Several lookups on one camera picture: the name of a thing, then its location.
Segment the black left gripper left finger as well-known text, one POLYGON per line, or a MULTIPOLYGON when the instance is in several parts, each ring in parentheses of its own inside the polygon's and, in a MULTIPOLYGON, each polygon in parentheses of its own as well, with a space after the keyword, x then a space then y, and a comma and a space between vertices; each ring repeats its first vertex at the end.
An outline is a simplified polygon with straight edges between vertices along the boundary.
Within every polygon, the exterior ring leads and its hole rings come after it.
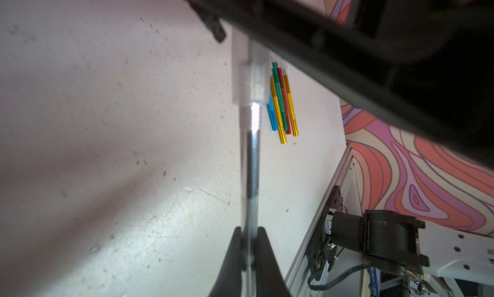
POLYGON ((209 297, 240 297, 242 293, 241 227, 236 227, 209 297))

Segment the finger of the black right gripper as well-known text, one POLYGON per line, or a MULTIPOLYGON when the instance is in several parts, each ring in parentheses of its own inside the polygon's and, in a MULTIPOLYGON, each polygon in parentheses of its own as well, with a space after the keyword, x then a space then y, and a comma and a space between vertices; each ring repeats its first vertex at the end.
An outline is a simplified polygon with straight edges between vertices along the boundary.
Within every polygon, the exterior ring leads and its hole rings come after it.
POLYGON ((186 0, 217 42, 221 20, 244 31, 354 106, 390 112, 383 82, 390 69, 370 39, 295 0, 186 0))

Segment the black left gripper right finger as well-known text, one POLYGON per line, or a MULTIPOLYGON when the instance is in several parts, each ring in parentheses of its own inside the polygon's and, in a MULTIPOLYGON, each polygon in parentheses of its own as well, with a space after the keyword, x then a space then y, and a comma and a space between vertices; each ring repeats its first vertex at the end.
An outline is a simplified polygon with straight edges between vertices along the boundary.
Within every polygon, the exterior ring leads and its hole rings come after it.
POLYGON ((291 297, 281 275, 268 234, 258 228, 256 242, 256 289, 260 297, 291 297))

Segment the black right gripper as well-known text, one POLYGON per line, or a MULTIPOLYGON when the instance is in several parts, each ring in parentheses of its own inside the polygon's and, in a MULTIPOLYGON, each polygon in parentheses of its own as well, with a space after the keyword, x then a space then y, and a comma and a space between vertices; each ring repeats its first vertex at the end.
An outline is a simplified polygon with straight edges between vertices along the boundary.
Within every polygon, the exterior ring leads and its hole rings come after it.
POLYGON ((352 0, 348 23, 390 65, 366 110, 493 166, 493 0, 352 0))

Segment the silver carving knife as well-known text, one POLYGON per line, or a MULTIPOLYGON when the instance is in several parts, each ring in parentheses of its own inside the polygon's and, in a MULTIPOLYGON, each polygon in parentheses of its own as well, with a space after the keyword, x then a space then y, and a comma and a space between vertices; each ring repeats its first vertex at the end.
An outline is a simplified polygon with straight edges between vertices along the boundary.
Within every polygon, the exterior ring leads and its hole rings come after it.
POLYGON ((258 103, 239 108, 243 296, 257 294, 255 246, 258 235, 261 121, 262 106, 258 103))

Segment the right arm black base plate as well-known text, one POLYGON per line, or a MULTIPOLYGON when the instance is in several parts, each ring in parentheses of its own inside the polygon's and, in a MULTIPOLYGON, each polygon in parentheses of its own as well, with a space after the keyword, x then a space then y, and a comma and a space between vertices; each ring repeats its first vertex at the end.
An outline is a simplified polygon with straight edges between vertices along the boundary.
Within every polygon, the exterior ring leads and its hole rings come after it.
POLYGON ((325 232, 325 218, 329 214, 330 209, 338 210, 342 206, 340 186, 333 186, 306 249, 306 257, 311 272, 323 267, 330 270, 333 266, 337 247, 331 245, 331 238, 325 232))

